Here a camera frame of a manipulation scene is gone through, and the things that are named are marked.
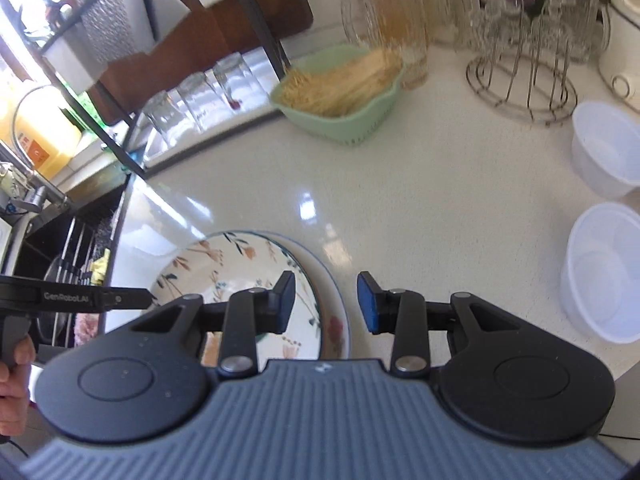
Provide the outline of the person's left hand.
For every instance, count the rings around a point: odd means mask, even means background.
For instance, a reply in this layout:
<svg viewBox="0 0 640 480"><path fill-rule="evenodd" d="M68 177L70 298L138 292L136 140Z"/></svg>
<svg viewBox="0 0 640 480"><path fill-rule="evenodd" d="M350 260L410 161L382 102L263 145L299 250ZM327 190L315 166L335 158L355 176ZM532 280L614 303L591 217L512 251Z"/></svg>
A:
<svg viewBox="0 0 640 480"><path fill-rule="evenodd" d="M32 338L25 336L15 347L16 365L9 368L1 363L1 434L16 437L26 427L29 408L29 378L36 350Z"/></svg>

